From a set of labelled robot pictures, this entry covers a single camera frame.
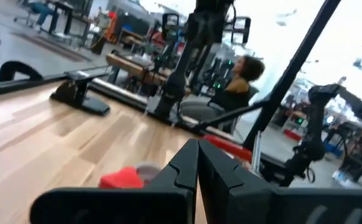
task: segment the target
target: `black plastic part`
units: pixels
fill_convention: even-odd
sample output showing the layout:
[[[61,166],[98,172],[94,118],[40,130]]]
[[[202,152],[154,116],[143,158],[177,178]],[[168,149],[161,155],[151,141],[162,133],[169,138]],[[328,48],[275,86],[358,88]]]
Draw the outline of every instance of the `black plastic part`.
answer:
[[[272,117],[274,116],[277,108],[281,104],[283,97],[285,97],[287,90],[290,88],[294,82],[297,73],[301,69],[302,65],[308,58],[309,53],[314,47],[317,39],[319,38],[322,30],[325,28],[327,22],[335,12],[340,0],[326,0],[319,13],[317,14],[314,22],[312,23],[307,35],[300,44],[300,47],[297,49],[289,65],[285,69],[282,77],[279,79],[278,83],[275,85],[274,89],[270,93],[270,102],[265,106],[259,116],[257,117],[256,122],[251,128],[248,136],[244,140],[243,146],[247,149],[253,150],[254,140],[259,131],[264,131]]]
[[[18,61],[8,61],[0,67],[0,83],[13,81],[17,72],[28,76],[31,81],[43,80],[43,76],[30,65]]]
[[[25,90],[33,87],[38,87],[49,83],[59,82],[66,79],[67,79],[66,75],[58,74],[58,75],[49,75],[43,77],[42,80],[36,80],[32,82],[30,80],[13,80],[9,82],[2,82],[0,83],[0,95],[6,93],[12,93],[19,90]]]
[[[169,75],[166,83],[163,85],[163,93],[159,104],[155,109],[155,113],[159,116],[168,118],[173,106],[181,101],[185,96],[185,87],[187,84],[187,81],[185,80],[185,72],[187,71],[193,50],[194,48],[191,43],[187,42],[177,64],[177,68],[171,75]]]
[[[231,43],[232,44],[239,44],[234,43],[233,37],[234,34],[243,34],[242,43],[241,45],[247,44],[249,40],[249,33],[250,33],[250,26],[251,26],[251,19],[250,17],[236,17],[236,21],[238,20],[244,20],[244,28],[243,29],[236,29],[234,26],[235,24],[232,24],[232,29],[224,29],[224,31],[230,31],[231,32]]]
[[[208,224],[362,223],[362,189],[278,187],[209,142],[200,140],[199,146],[199,184]]]
[[[106,103],[86,95],[88,83],[91,82],[92,79],[102,77],[106,74],[86,77],[80,75],[78,72],[72,72],[67,75],[71,80],[61,84],[57,90],[51,94],[52,99],[91,114],[105,116],[109,113],[111,108]]]
[[[67,188],[44,193],[31,224],[176,223],[195,221],[198,140],[189,140],[143,189]]]
[[[190,77],[189,88],[191,89],[192,93],[195,95],[199,95],[199,93],[200,93],[200,88],[197,88],[200,71],[202,70],[202,68],[206,62],[206,59],[207,59],[208,54],[210,53],[210,50],[211,50],[211,45],[207,45],[203,49],[203,54],[201,55],[201,57],[198,58],[197,67],[193,71],[193,76]]]
[[[269,223],[274,186],[206,140],[199,140],[199,184],[209,224]]]
[[[170,16],[175,16],[177,18],[177,23],[176,24],[172,24],[173,26],[177,27],[180,25],[180,16],[176,13],[164,13],[162,15],[162,37],[164,40],[167,40],[167,33],[170,31],[170,29],[168,28],[168,22],[169,22],[169,17]],[[176,32],[175,33],[175,37],[172,37],[176,40],[178,40],[179,38],[179,33]]]
[[[193,223],[187,189],[64,188],[44,193],[32,204],[31,224]]]

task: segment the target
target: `black clamp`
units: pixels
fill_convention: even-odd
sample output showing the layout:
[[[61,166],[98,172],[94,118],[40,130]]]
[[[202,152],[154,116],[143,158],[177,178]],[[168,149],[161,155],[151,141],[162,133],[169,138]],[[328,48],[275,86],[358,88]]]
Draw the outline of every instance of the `black clamp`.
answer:
[[[61,84],[57,90],[51,94],[51,99],[66,103],[71,107],[91,114],[105,116],[109,113],[111,108],[106,103],[86,95],[88,84],[94,78],[107,75],[106,73],[88,76],[84,75],[81,71],[75,71],[66,74],[69,80]]]

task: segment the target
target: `red block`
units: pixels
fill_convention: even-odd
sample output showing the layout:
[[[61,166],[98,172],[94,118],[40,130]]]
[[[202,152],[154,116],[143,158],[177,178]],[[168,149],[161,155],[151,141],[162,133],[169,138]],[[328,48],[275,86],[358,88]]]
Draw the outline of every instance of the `red block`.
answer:
[[[293,139],[293,140],[295,140],[295,141],[299,141],[299,140],[302,139],[301,136],[299,136],[298,134],[294,133],[294,132],[291,131],[291,130],[287,130],[287,129],[286,129],[286,130],[284,131],[284,134],[285,134],[288,138],[291,138],[291,139]]]
[[[102,176],[99,184],[101,189],[138,189],[143,187],[144,182],[139,178],[137,169],[132,166]]]
[[[202,137],[202,139],[206,139],[207,141],[210,141],[213,145],[219,147],[227,153],[251,163],[251,151],[243,148],[238,144],[235,144],[231,141],[225,140],[213,134],[207,134]]]

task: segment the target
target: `desk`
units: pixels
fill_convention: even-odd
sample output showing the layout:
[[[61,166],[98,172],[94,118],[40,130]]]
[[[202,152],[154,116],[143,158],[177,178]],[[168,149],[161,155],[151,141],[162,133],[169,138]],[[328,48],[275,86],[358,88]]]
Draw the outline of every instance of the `desk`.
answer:
[[[126,35],[126,36],[131,36],[131,37],[133,37],[135,40],[139,40],[140,43],[142,43],[142,40],[143,40],[143,38],[144,38],[144,36],[142,36],[142,35],[139,35],[139,34],[137,34],[137,33],[135,33],[135,32],[129,31],[129,30],[125,29],[125,28],[122,28],[121,31],[120,31],[120,34],[119,34],[119,38],[118,38],[117,44],[122,42],[122,37],[123,37],[124,35]]]
[[[124,40],[123,40],[123,42],[124,42],[124,43],[127,43],[127,44],[131,44],[131,52],[134,52],[134,49],[136,48],[136,45],[139,45],[139,46],[142,45],[142,41],[136,39],[136,38],[133,37],[133,36],[127,36],[127,37],[125,37]]]
[[[155,85],[163,85],[167,81],[167,78],[169,77],[169,75],[172,73],[172,70],[170,70],[168,68],[161,68],[159,70],[159,74],[154,74],[153,72],[144,74],[144,67],[137,63],[133,63],[130,60],[132,60],[132,56],[120,57],[115,54],[108,54],[106,56],[106,62],[108,63],[108,65],[114,66],[114,69],[113,69],[114,74],[111,75],[108,82],[115,83],[120,69],[129,72],[128,78],[132,77],[132,76],[139,76],[139,77],[143,78],[143,76],[145,75],[142,82],[146,83],[146,84],[153,83]],[[186,93],[185,93],[186,95],[190,94],[189,88],[187,88],[185,91],[186,91]]]
[[[69,5],[66,2],[62,2],[62,1],[55,1],[53,4],[55,6],[55,9],[54,9],[55,12],[58,12],[58,9],[63,9],[68,14],[68,19],[67,19],[67,23],[65,25],[65,30],[63,31],[63,34],[68,35],[69,31],[70,31],[70,27],[72,25],[73,6]],[[55,22],[56,21],[51,21],[49,34],[51,34],[54,31],[53,28],[55,27]]]
[[[303,119],[302,123],[298,124],[294,120],[295,119]],[[303,136],[305,134],[305,127],[307,126],[307,115],[301,111],[292,111],[287,121],[282,126],[281,131],[284,132],[286,129],[295,130],[294,133],[299,136]]]

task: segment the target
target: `wooden tabletop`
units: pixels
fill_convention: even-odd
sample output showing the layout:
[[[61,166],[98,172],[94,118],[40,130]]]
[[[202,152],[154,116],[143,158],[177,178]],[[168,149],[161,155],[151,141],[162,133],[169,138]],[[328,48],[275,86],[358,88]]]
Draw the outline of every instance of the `wooden tabletop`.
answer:
[[[302,119],[307,119],[307,115],[301,111],[293,111],[292,115],[297,116]]]
[[[133,75],[140,75],[143,76],[143,70],[144,67],[142,67],[141,65],[134,63],[131,61],[132,60],[132,56],[125,56],[125,57],[120,57],[118,55],[115,54],[108,54],[106,56],[106,62],[109,65],[115,65],[117,67],[119,67],[122,70],[125,70]],[[152,69],[154,67],[154,64],[152,63],[151,66],[149,66],[147,69]],[[162,85],[163,83],[166,82],[167,77],[169,77],[169,75],[172,73],[173,71],[171,69],[168,68],[160,68],[159,70],[159,74],[160,75],[154,75],[153,72],[150,72],[147,75],[147,80],[154,80],[155,84],[158,85]]]
[[[126,35],[131,35],[134,38],[139,39],[139,40],[142,40],[144,38],[143,35],[140,35],[140,34],[137,34],[137,33],[133,32],[133,31],[127,30],[124,27],[121,29],[121,32],[126,33]]]
[[[103,174],[142,161],[163,167],[196,137],[90,91],[110,114],[74,110],[49,99],[58,86],[0,96],[0,224],[28,223],[30,204],[46,190],[96,187]],[[196,223],[206,223],[200,196]]]
[[[133,36],[127,36],[124,38],[123,42],[129,43],[129,44],[137,44],[137,45],[142,45],[142,41],[133,37]]]

